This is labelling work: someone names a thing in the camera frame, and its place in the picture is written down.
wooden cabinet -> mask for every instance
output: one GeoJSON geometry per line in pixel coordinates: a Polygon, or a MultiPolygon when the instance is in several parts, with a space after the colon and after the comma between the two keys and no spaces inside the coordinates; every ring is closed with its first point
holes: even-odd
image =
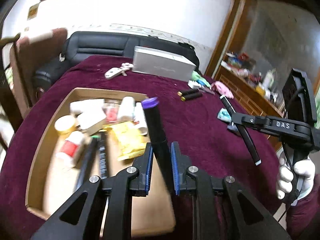
{"type": "MultiPolygon", "coordinates": [[[[223,66],[219,66],[214,79],[222,82],[232,91],[235,99],[248,114],[282,117],[281,112],[272,103],[266,100],[250,87],[244,79],[236,76],[232,71],[227,70],[223,66]]],[[[281,147],[281,142],[279,142],[278,138],[269,135],[266,135],[266,137],[276,151],[281,147]]]]}

chair backrest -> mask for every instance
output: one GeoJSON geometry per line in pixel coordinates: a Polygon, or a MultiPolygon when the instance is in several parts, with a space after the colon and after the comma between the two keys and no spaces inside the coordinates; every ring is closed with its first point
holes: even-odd
{"type": "Polygon", "coordinates": [[[14,47],[10,49],[13,90],[23,118],[37,101],[36,91],[32,86],[32,75],[44,63],[61,53],[67,34],[65,28],[58,28],[36,37],[23,37],[17,41],[17,55],[14,47]]]}
{"type": "Polygon", "coordinates": [[[19,37],[20,35],[17,35],[15,38],[0,40],[0,104],[11,123],[14,132],[18,130],[23,119],[4,73],[2,49],[6,44],[18,40],[19,37]]]}

gloved hand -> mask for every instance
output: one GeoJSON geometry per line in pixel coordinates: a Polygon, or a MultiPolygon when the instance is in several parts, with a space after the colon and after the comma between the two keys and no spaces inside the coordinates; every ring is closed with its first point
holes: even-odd
{"type": "MultiPolygon", "coordinates": [[[[291,181],[293,180],[293,173],[290,171],[290,168],[287,167],[286,162],[287,159],[284,152],[282,152],[279,158],[280,167],[276,184],[276,194],[278,199],[283,199],[285,193],[290,193],[292,191],[291,181]]],[[[297,162],[293,166],[293,169],[297,175],[304,176],[301,192],[298,197],[299,200],[306,197],[311,192],[316,167],[308,157],[306,160],[297,162]]]]}

sofa armrest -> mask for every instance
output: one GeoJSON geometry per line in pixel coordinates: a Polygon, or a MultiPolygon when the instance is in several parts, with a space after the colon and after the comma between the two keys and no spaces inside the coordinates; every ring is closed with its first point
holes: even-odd
{"type": "Polygon", "coordinates": [[[70,68],[69,61],[60,62],[59,57],[55,57],[36,70],[32,77],[33,87],[38,92],[47,91],[70,68]]]}

white box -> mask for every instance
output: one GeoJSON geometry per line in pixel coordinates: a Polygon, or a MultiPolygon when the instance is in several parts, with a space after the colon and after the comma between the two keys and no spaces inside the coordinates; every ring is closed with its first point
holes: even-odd
{"type": "Polygon", "coordinates": [[[106,115],[102,108],[92,108],[78,115],[77,120],[82,131],[92,135],[102,129],[106,115]]]}
{"type": "Polygon", "coordinates": [[[196,65],[187,58],[145,47],[135,46],[133,72],[168,77],[188,82],[196,65]]]}

